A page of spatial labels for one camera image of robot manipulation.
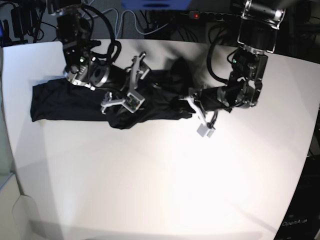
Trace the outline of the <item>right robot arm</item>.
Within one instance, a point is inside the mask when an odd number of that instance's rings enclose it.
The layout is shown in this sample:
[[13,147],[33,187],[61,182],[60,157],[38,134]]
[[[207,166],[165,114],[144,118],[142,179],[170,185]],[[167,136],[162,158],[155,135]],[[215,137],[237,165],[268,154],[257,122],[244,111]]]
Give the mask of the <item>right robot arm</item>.
[[[62,43],[66,80],[91,91],[104,91],[100,104],[102,114],[113,106],[122,106],[132,114],[137,112],[146,100],[137,91],[139,82],[151,71],[144,62],[146,52],[135,55],[131,66],[119,68],[114,63],[122,45],[104,14],[80,0],[48,0],[46,7],[50,15],[57,17],[56,37]],[[105,23],[110,37],[106,53],[92,50],[100,46],[101,41],[92,39],[94,21],[86,20],[80,11],[93,12]]]

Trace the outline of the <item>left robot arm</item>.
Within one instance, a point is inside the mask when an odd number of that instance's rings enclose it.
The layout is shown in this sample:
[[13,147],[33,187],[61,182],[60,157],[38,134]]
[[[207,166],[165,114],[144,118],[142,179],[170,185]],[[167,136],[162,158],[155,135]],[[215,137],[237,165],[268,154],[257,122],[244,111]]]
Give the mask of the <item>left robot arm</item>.
[[244,3],[229,78],[221,78],[213,71],[212,56],[218,36],[211,44],[206,67],[220,87],[189,88],[177,102],[178,107],[194,113],[200,120],[197,129],[202,137],[210,137],[220,111],[234,108],[249,109],[257,105],[263,87],[268,56],[276,48],[277,33],[285,18],[288,0],[247,0]]

